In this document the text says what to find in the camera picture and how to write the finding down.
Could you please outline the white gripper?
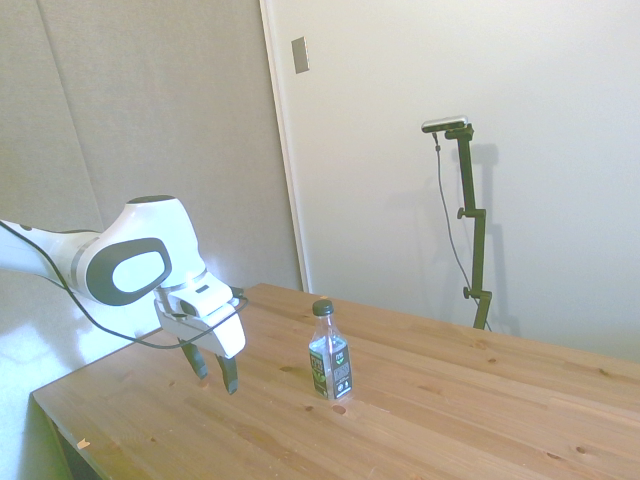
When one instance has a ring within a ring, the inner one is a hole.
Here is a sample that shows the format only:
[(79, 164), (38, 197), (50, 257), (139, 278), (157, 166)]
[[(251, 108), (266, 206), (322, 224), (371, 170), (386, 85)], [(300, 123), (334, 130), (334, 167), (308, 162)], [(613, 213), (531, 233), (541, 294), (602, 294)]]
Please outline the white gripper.
[(229, 395), (239, 386), (234, 356), (246, 344), (241, 320), (231, 305), (232, 298), (231, 288), (211, 274), (201, 274), (178, 286), (155, 289), (155, 307), (162, 328), (185, 341), (205, 333), (195, 341), (196, 345), (188, 343), (181, 350), (200, 380), (207, 377), (208, 367), (198, 346), (215, 353)]

